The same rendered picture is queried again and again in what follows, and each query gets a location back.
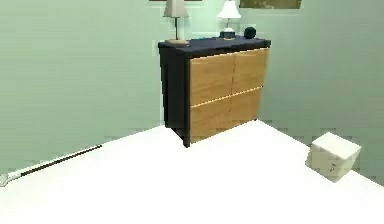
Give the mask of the beige shade lamp wooden base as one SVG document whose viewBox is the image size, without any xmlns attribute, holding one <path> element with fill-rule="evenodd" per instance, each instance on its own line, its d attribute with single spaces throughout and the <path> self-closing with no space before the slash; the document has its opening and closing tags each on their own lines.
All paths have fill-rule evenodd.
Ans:
<svg viewBox="0 0 384 224">
<path fill-rule="evenodd" d="M 165 9 L 163 13 L 164 17 L 174 19 L 175 38 L 168 39 L 167 43 L 175 45 L 188 45 L 187 40 L 181 40 L 178 35 L 178 19 L 188 16 L 185 1 L 184 0 L 166 0 Z"/>
</svg>

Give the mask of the white shade lamp dark base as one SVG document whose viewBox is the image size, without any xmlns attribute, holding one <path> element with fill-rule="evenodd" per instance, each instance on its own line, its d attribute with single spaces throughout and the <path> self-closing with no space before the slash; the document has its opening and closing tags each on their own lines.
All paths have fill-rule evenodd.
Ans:
<svg viewBox="0 0 384 224">
<path fill-rule="evenodd" d="M 220 32 L 220 38 L 233 39 L 236 34 L 233 28 L 230 27 L 231 19 L 240 19 L 241 15 L 236 6 L 235 0 L 225 0 L 221 11 L 217 15 L 220 19 L 226 20 L 225 28 Z"/>
</svg>

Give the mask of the black cupboard with wooden doors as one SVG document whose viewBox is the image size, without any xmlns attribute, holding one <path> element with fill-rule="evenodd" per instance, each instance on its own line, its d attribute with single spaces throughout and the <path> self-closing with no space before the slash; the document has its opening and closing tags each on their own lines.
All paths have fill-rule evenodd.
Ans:
<svg viewBox="0 0 384 224">
<path fill-rule="evenodd" d="M 257 119 L 270 46 L 241 36 L 160 42 L 165 126 L 188 147 Z"/>
</svg>

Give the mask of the black stick with white end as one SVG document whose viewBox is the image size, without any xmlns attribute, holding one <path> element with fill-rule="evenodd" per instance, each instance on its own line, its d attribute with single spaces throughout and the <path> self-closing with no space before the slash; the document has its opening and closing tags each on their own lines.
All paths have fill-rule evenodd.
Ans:
<svg viewBox="0 0 384 224">
<path fill-rule="evenodd" d="M 13 180 L 16 180 L 16 179 L 18 179 L 20 177 L 29 175 L 31 173 L 37 172 L 39 170 L 45 169 L 47 167 L 53 166 L 55 164 L 61 163 L 63 161 L 72 159 L 72 158 L 74 158 L 76 156 L 83 155 L 83 154 L 91 152 L 91 151 L 94 151 L 94 150 L 99 149 L 99 148 L 101 148 L 101 145 L 96 145 L 96 146 L 94 146 L 92 148 L 80 150 L 78 152 L 75 152 L 75 153 L 72 153 L 72 154 L 69 154 L 69 155 L 66 155 L 66 156 L 62 156 L 62 157 L 56 158 L 56 159 L 48 161 L 48 162 L 44 162 L 41 165 L 35 166 L 33 168 L 27 169 L 27 170 L 22 171 L 22 172 L 18 172 L 18 173 L 14 174 L 14 175 L 10 175 L 9 173 L 1 174 L 0 175 L 0 187 L 5 187 L 9 182 L 11 182 Z"/>
</svg>

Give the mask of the white cube box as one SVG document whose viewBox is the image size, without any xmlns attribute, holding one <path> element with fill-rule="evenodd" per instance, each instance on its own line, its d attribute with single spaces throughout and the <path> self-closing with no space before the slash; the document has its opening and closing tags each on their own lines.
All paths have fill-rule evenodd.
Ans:
<svg viewBox="0 0 384 224">
<path fill-rule="evenodd" d="M 352 169 L 361 149 L 360 145 L 327 132 L 312 141 L 305 165 L 337 182 Z"/>
</svg>

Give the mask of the olive framed wall picture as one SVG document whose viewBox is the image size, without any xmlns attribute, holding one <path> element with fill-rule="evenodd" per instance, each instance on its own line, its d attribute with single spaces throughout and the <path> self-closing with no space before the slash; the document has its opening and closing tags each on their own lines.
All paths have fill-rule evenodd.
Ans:
<svg viewBox="0 0 384 224">
<path fill-rule="evenodd" d="M 300 9 L 302 0 L 240 0 L 240 8 Z"/>
</svg>

